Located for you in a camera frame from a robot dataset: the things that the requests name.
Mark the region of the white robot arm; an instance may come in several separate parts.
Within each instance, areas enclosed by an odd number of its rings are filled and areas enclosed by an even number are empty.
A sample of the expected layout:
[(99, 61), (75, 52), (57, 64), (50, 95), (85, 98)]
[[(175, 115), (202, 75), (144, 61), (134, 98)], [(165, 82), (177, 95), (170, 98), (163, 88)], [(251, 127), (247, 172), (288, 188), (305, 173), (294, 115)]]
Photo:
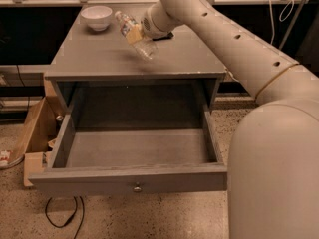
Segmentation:
[(319, 79), (208, 0), (159, 0), (145, 16), (151, 38), (188, 26), (258, 104), (229, 148), (229, 238), (319, 239)]

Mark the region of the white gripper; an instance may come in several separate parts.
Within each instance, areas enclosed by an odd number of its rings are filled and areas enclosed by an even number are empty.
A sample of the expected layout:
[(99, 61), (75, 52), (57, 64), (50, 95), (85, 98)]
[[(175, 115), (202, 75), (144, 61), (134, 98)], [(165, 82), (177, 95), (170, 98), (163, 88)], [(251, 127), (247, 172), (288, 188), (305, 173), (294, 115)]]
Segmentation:
[(158, 1), (146, 10), (140, 25), (135, 25), (126, 35), (126, 39), (130, 45), (139, 42), (144, 33), (150, 37), (163, 37), (173, 31), (181, 23), (173, 18), (165, 9), (161, 1)]

